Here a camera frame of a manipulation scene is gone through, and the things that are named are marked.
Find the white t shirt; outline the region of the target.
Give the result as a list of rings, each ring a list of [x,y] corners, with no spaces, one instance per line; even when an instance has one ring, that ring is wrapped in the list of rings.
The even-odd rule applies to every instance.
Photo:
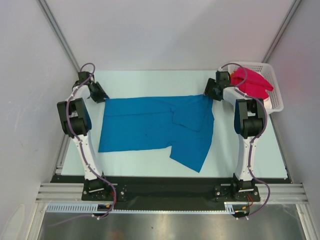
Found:
[[[273,109],[270,97],[264,99],[263,100],[263,104],[264,104],[264,108],[265,108],[267,113]]]

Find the aluminium frame rail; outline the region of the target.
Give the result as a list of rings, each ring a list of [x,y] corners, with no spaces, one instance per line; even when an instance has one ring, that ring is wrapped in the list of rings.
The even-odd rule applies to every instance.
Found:
[[[82,183],[43,183],[36,196],[37,203],[99,203],[100,200],[82,200]],[[308,204],[303,185],[270,184],[269,204]]]

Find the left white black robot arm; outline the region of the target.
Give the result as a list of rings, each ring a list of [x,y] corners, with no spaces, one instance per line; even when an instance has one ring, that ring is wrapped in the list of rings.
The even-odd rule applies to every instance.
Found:
[[[72,87],[71,95],[57,103],[61,128],[65,135],[75,144],[84,168],[84,179],[90,185],[103,182],[103,171],[97,163],[91,139],[92,121],[86,107],[86,100],[92,99],[96,104],[104,103],[109,96],[93,73],[81,71]]]

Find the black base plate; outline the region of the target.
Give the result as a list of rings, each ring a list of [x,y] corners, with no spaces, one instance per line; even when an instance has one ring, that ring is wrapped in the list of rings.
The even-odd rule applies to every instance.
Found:
[[[103,181],[89,184],[82,176],[54,175],[50,183],[83,184],[82,200],[121,206],[172,206],[174,209],[202,210],[218,203],[262,203],[265,185],[253,181],[253,189],[242,191],[231,177],[121,177],[110,176],[109,186]]]

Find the blue t shirt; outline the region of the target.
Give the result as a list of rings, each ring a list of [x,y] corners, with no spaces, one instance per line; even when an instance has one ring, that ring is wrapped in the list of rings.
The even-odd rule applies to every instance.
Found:
[[[214,133],[213,100],[205,95],[105,101],[100,153],[170,147],[170,158],[200,172]]]

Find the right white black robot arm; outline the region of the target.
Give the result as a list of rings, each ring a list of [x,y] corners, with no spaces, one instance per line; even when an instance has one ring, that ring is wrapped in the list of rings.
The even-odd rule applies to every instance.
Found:
[[[215,79],[209,78],[204,95],[216,101],[230,103],[234,109],[233,126],[239,138],[239,152],[231,196],[242,201],[254,185],[254,156],[257,143],[267,127],[267,111],[263,100],[249,96],[231,85],[228,71],[218,70]]]

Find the pink t shirt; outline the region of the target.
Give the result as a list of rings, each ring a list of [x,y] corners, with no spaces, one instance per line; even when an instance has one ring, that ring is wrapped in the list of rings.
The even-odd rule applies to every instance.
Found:
[[[263,100],[268,98],[268,92],[272,92],[274,87],[261,74],[248,68],[244,69],[247,72],[247,79],[238,86],[239,90],[254,98]],[[231,78],[230,82],[232,85],[237,86],[245,79],[246,74],[240,67],[234,72],[235,75]]]

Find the white plastic basket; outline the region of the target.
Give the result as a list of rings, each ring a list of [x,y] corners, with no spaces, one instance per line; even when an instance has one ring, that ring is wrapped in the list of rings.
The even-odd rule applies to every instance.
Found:
[[[274,88],[273,91],[268,92],[271,103],[272,103],[272,110],[270,110],[268,114],[280,112],[284,109],[284,104],[281,97],[278,81],[277,81],[274,69],[270,64],[262,63],[262,62],[238,61],[235,64],[228,65],[227,71],[231,74],[232,72],[236,71],[238,68],[242,68],[245,72],[244,80],[238,86],[244,83],[247,79],[248,74],[245,68],[261,74],[273,86]]]

